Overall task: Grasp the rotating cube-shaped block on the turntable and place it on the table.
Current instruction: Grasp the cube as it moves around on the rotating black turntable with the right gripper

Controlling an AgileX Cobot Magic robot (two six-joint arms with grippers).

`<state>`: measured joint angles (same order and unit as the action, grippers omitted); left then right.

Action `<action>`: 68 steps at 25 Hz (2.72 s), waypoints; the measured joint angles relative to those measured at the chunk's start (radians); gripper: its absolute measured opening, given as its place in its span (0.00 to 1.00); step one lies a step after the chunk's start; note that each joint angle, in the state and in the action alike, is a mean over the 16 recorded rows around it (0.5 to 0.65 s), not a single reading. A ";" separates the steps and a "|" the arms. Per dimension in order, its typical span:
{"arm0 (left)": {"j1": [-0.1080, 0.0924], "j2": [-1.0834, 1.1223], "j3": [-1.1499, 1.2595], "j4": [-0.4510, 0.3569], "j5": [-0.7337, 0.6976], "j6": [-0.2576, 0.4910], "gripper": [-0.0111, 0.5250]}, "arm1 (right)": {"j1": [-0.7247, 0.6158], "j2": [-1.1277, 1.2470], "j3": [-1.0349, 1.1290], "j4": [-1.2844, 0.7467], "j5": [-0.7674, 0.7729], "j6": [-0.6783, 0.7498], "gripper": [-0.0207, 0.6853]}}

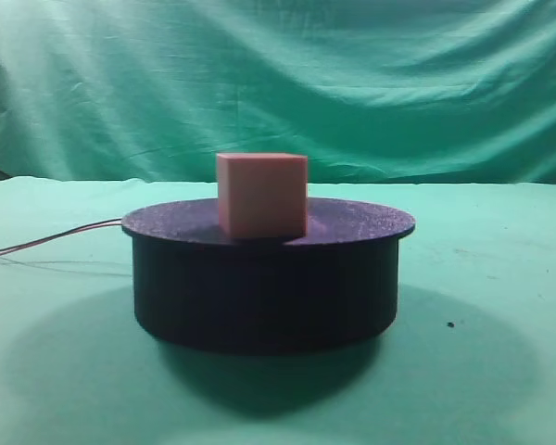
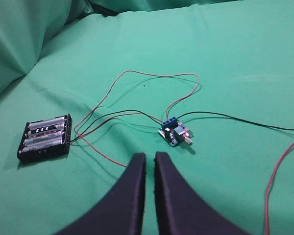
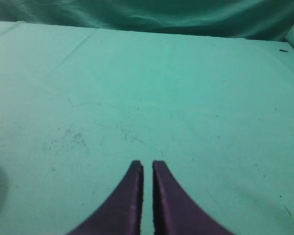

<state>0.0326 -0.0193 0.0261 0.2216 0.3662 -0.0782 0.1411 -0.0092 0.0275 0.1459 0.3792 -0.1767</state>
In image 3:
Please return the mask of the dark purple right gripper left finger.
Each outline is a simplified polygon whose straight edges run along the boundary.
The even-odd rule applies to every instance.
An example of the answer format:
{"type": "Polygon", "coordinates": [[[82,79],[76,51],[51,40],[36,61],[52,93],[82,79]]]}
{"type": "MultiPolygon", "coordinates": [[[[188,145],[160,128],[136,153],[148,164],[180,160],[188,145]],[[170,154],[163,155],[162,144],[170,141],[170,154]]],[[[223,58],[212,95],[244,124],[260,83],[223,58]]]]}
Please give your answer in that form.
{"type": "Polygon", "coordinates": [[[144,194],[144,168],[132,161],[109,197],[70,235],[139,235],[144,194]]]}

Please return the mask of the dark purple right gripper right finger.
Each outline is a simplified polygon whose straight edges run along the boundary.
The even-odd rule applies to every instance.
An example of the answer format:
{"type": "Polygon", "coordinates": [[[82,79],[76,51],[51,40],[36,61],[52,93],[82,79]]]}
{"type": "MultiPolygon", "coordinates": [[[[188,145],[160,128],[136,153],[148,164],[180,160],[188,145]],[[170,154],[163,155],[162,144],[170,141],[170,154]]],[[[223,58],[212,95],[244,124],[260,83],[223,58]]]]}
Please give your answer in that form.
{"type": "Polygon", "coordinates": [[[231,235],[203,211],[174,178],[165,161],[154,161],[153,224],[156,235],[231,235]]]}

